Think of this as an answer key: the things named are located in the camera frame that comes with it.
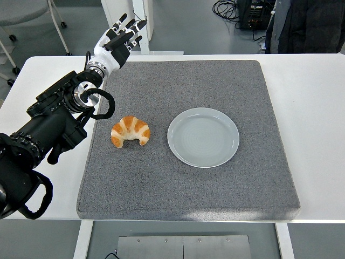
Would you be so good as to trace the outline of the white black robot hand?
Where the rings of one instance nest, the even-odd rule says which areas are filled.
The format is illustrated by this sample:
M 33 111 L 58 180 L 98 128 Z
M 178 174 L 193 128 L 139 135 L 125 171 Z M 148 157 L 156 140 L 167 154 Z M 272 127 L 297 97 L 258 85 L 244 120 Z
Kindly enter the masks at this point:
M 142 36 L 138 35 L 147 21 L 131 19 L 127 24 L 124 13 L 99 39 L 94 47 L 94 56 L 87 61 L 85 68 L 97 71 L 103 78 L 114 70 L 123 67 L 134 47 L 139 45 Z

